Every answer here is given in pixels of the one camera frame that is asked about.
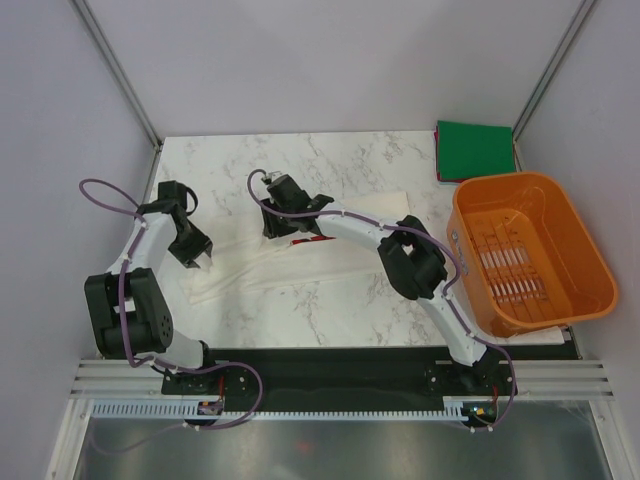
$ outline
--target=gray wall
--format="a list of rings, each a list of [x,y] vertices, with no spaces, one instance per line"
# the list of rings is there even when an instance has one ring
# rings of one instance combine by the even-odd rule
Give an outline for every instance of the gray wall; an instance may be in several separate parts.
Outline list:
[[[576,327],[604,360],[640,450],[640,2],[603,0],[521,148],[527,168],[569,191],[620,287],[609,317]]]
[[[88,0],[161,135],[512,125],[579,0]]]
[[[38,479],[78,359],[95,349],[83,281],[130,227],[85,201],[78,181],[140,198],[152,150],[65,0],[0,10],[0,476]]]

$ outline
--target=orange plastic basket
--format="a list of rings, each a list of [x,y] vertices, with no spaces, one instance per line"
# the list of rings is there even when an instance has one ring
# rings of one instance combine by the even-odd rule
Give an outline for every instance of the orange plastic basket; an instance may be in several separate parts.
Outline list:
[[[565,191],[523,172],[463,182],[449,242],[484,331],[510,337],[607,315],[618,288]]]

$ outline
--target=gray floor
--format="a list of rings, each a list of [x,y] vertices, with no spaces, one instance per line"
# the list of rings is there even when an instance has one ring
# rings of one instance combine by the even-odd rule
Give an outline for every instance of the gray floor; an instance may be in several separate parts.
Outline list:
[[[120,448],[170,424],[93,421]],[[221,432],[179,429],[125,455],[87,448],[84,478],[610,479],[587,405],[516,404],[493,433],[436,423],[255,421]]]

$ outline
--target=green folder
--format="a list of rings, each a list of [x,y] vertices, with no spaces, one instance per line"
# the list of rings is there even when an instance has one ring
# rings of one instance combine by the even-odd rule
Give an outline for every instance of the green folder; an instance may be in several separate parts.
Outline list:
[[[439,121],[437,148],[443,182],[516,171],[510,127]]]

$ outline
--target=table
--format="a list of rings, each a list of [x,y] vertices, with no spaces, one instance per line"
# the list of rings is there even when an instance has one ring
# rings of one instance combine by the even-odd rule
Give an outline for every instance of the table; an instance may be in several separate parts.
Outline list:
[[[248,213],[257,207],[246,192],[246,177],[264,168],[290,174],[311,196],[340,199],[405,191],[411,213],[448,244],[455,187],[436,181],[434,147],[432,131],[168,138],[151,198],[158,182],[178,180],[198,194],[200,205],[191,217],[196,225]],[[444,345],[426,312],[398,295],[383,273],[234,292],[196,305],[179,285],[185,275],[171,255],[158,272],[174,325],[213,348]],[[470,311],[462,282],[454,288]],[[563,342],[562,332],[554,328],[500,343]]]

